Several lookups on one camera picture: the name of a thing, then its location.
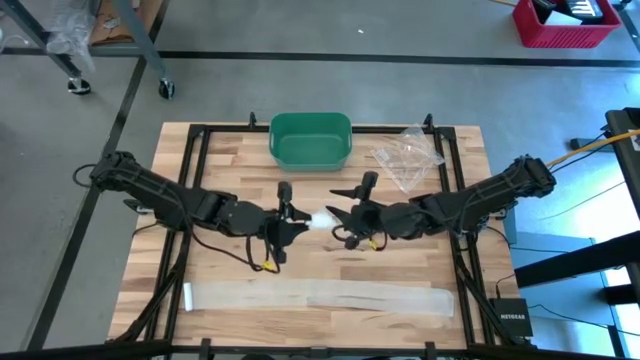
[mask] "red bin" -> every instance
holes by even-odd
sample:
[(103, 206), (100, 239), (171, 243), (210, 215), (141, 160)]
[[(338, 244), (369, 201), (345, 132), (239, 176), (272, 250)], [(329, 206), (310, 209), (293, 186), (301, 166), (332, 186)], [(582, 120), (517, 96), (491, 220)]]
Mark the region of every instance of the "red bin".
[(593, 48), (620, 26), (620, 18), (608, 0), (596, 0), (604, 21), (599, 25), (544, 25), (538, 21), (532, 0), (520, 0), (513, 20), (522, 45), (529, 48)]

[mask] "gray floor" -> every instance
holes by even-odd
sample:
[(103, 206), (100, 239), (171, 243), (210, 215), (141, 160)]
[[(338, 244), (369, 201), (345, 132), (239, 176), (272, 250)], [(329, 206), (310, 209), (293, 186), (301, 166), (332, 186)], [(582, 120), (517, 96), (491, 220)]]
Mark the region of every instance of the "gray floor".
[[(513, 33), (509, 12), (507, 6), (483, 0), (194, 0), (189, 6), (174, 1), (157, 43), (170, 50), (640, 56), (624, 29), (595, 50), (525, 49)], [(7, 33), (8, 22), (0, 19)], [(66, 79), (47, 58), (0, 56), (5, 169), (0, 218), (6, 229), (0, 273), (8, 274), (1, 277), (0, 288), (10, 289), (0, 295), (0, 352), (24, 345), (83, 196), (70, 174), (97, 158), (135, 64), (134, 59), (94, 60), (98, 71), (87, 78), (95, 93), (78, 98), (64, 92)], [(568, 139), (599, 133), (607, 110), (637, 106), (640, 99), (640, 73), (619, 69), (227, 60), (168, 60), (167, 65), (178, 86), (176, 98), (160, 99), (157, 79), (146, 71), (118, 146), (143, 165), (151, 163), (165, 121), (246, 122), (250, 111), (268, 121), (280, 112), (339, 111), (357, 123), (408, 124), (431, 112), (437, 124), (482, 126), (495, 173), (524, 153), (543, 159), (564, 154)], [(564, 170), (553, 195), (517, 207), (518, 230), (606, 238), (596, 225), (584, 230), (584, 218), (575, 214), (571, 221), (540, 219), (619, 179), (615, 159), (604, 154)], [(135, 216), (122, 198), (102, 195), (47, 346), (104, 340), (134, 230)], [(534, 326), (541, 347), (611, 351), (606, 344), (594, 350), (594, 343), (608, 342), (606, 332), (597, 328), (580, 330), (588, 326), (558, 320), (539, 320)], [(576, 331), (600, 340), (575, 340)]]

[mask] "plastic sheet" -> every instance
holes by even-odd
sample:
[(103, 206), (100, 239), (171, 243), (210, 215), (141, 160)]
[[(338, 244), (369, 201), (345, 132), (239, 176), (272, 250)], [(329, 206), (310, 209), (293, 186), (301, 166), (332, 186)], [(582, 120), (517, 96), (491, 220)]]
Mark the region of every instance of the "plastic sheet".
[(89, 54), (89, 38), (95, 24), (88, 0), (53, 0), (47, 30), (51, 32), (47, 51), (80, 56), (90, 71), (95, 64)]
[(453, 316), (444, 289), (348, 280), (244, 280), (189, 285), (187, 309), (326, 306)]
[(400, 190), (409, 193), (436, 165), (444, 162), (418, 124), (371, 150)]

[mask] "wooden tabletop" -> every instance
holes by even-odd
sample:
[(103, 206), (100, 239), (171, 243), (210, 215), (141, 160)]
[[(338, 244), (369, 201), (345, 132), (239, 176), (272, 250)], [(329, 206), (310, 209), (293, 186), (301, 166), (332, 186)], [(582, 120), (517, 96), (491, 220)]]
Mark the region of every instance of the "wooden tabletop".
[[(177, 180), (189, 125), (164, 124), (153, 171)], [(467, 186), (489, 177), (480, 128), (456, 126), (456, 131)], [(293, 187), (292, 203), (309, 213), (328, 204), (348, 211), (354, 201), (332, 195), (329, 189), (352, 189), (360, 183), (367, 170), (377, 171), (380, 176), (372, 199), (381, 203), (404, 201), (411, 196), (441, 191), (436, 169), (411, 194), (398, 189), (370, 153), (372, 147), (393, 136), (354, 134), (353, 152), (340, 172), (284, 173), (269, 154), (267, 134), (214, 133), (209, 143), (202, 187), (235, 193), (242, 200), (273, 208), (278, 201), (278, 181), (288, 180)], [(196, 143), (192, 164), (195, 164), (199, 147)], [(451, 188), (455, 189), (448, 155), (445, 150)], [(192, 179), (193, 169), (187, 183), (190, 184)], [(138, 227), (153, 221), (151, 216), (141, 216)], [(500, 222), (492, 220), (491, 225), (502, 230)], [(246, 256), (243, 239), (229, 239), (203, 229), (196, 232), (206, 243)], [(155, 227), (140, 232), (133, 239), (109, 331), (110, 338), (124, 332), (151, 298), (165, 233), (163, 228)], [(263, 246), (257, 240), (255, 244), (254, 258), (262, 259)], [(413, 241), (390, 241), (385, 251), (374, 252), (366, 242), (358, 250), (348, 251), (333, 239), (330, 231), (315, 230), (300, 235), (286, 251), (288, 261), (282, 266), (282, 273), (273, 275), (256, 273), (234, 259), (192, 242), (185, 282), (197, 285), (224, 280), (333, 279), (432, 287), (453, 293), (454, 316), (323, 307), (209, 309), (187, 313), (181, 304), (174, 344), (198, 345), (202, 338), (208, 337), (216, 345), (229, 346), (422, 348), (424, 342), (433, 341), (439, 349), (466, 347), (451, 247), (446, 233)], [(513, 273), (511, 257), (505, 241), (493, 231), (480, 234), (478, 251), (487, 296), (491, 297), (495, 293), (496, 281)], [(500, 291), (503, 296), (519, 296), (513, 278), (502, 281)], [(481, 342), (478, 308), (470, 294), (469, 299), (476, 341)], [(164, 306), (158, 324), (160, 335), (164, 333), (166, 311)]]

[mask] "green plastic bin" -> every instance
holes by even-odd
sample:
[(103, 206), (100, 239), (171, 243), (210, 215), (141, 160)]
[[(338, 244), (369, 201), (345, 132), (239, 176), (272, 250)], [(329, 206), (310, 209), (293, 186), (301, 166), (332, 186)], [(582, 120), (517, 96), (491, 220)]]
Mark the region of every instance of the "green plastic bin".
[(284, 171), (340, 170), (351, 153), (351, 120), (340, 113), (277, 115), (269, 149)]

